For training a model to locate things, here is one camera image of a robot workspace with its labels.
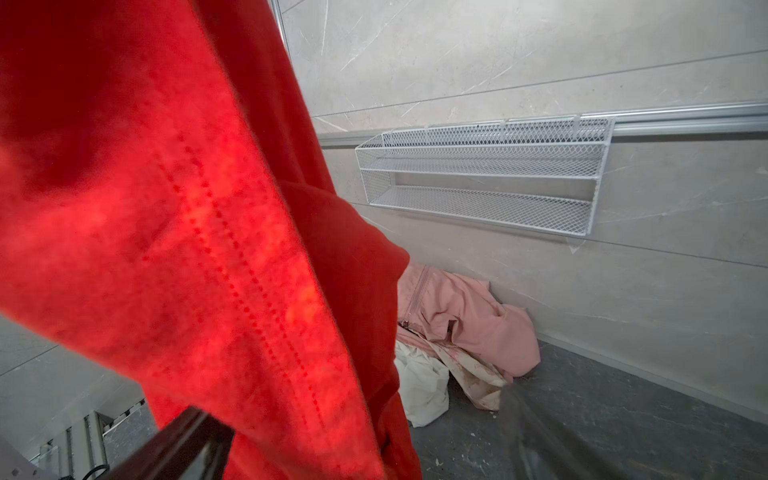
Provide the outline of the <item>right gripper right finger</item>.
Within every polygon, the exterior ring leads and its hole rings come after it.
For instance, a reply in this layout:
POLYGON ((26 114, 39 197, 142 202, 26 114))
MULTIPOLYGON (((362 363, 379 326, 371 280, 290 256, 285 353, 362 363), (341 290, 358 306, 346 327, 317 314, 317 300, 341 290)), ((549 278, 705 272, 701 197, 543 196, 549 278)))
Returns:
POLYGON ((621 473, 527 398, 517 384, 501 390, 500 422, 512 479, 620 479, 621 473))

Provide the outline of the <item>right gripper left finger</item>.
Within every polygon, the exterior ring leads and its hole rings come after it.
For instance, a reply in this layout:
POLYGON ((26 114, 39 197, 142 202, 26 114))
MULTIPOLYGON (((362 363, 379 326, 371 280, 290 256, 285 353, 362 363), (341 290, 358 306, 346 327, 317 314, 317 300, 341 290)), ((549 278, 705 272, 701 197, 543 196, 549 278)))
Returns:
POLYGON ((221 479, 234 430, 189 407, 127 460, 102 477, 112 480, 221 479))

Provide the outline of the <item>red cloth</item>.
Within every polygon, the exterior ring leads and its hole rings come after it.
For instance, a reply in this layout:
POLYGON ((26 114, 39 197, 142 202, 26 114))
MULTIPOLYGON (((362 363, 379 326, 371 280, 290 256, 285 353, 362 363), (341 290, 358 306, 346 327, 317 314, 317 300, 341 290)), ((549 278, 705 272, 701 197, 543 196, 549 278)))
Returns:
POLYGON ((1 5, 1 310, 231 427, 229 479, 417 479, 408 254, 334 189, 264 1, 1 5))

